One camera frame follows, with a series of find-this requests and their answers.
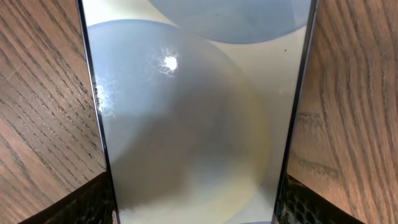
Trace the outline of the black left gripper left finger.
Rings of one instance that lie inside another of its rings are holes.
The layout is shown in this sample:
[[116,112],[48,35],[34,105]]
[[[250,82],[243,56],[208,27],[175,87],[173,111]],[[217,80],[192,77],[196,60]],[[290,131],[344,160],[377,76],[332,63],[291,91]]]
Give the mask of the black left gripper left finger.
[[113,212],[109,177],[103,172],[21,224],[113,224]]

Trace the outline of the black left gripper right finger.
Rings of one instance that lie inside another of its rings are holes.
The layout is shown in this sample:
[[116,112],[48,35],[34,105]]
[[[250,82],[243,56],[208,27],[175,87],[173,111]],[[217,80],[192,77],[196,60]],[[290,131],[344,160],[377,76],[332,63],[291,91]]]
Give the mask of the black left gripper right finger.
[[288,174],[275,218],[279,224],[363,224]]

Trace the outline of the Samsung Galaxy smartphone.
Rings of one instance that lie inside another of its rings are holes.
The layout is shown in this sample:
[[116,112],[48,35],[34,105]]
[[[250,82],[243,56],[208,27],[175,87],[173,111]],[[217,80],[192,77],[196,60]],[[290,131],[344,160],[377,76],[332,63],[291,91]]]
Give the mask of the Samsung Galaxy smartphone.
[[118,223],[274,223],[318,3],[81,0]]

